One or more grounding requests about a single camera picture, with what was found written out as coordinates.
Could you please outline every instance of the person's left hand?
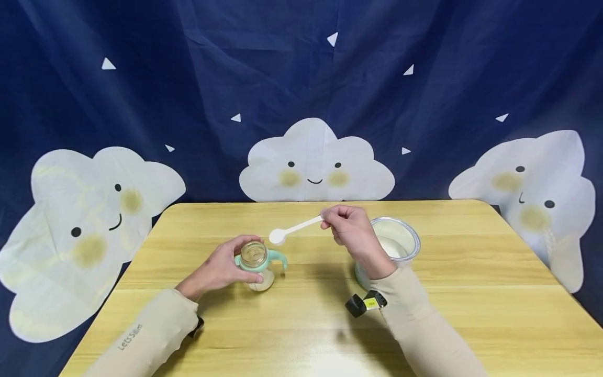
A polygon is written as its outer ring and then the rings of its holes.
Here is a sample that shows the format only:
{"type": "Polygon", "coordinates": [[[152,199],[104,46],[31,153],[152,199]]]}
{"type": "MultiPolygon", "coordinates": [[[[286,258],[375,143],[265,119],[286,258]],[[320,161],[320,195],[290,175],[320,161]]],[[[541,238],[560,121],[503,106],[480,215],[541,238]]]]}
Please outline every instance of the person's left hand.
{"type": "Polygon", "coordinates": [[[260,274],[243,271],[235,265],[235,255],[251,241],[264,241],[258,236],[241,235],[219,245],[190,276],[176,286],[176,290],[191,301],[197,301],[205,292],[222,289],[234,282],[262,283],[260,274]]]}

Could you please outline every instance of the spoon scoop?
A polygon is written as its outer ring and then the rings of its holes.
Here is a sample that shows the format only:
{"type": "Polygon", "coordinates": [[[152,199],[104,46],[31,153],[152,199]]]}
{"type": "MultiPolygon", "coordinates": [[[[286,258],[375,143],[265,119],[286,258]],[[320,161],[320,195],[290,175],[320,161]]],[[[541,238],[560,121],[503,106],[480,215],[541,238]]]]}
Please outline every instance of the spoon scoop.
{"type": "Polygon", "coordinates": [[[322,216],[316,216],[315,218],[311,218],[310,220],[304,221],[301,224],[292,226],[289,229],[274,229],[272,232],[270,232],[270,235],[268,236],[268,240],[271,243],[273,243],[274,245],[282,245],[283,243],[285,243],[285,238],[287,237],[287,234],[293,233],[296,230],[300,230],[302,228],[305,228],[308,225],[312,225],[312,224],[317,223],[322,220],[323,220],[322,216]]]}

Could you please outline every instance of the arm sleeve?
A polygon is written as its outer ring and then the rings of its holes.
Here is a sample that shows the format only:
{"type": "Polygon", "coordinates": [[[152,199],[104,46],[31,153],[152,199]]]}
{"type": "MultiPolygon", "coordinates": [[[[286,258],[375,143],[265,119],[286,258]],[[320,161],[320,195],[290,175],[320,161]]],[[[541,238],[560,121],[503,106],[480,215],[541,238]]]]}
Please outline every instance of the arm sleeve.
{"type": "Polygon", "coordinates": [[[371,281],[387,300],[381,314],[419,377],[485,377],[487,372],[467,343],[429,303],[410,267],[371,281]]]}
{"type": "Polygon", "coordinates": [[[176,290],[162,291],[84,377],[150,377],[197,328],[197,308],[176,290]]]}

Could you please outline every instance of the yellow label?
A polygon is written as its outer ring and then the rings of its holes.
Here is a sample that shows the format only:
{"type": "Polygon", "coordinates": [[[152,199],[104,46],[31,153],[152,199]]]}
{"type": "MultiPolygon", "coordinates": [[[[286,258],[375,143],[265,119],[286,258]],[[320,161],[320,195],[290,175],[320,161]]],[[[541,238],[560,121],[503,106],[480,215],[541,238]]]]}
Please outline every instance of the yellow label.
{"type": "Polygon", "coordinates": [[[379,309],[379,303],[377,303],[377,299],[374,297],[364,300],[364,304],[367,306],[367,309],[379,309]]]}

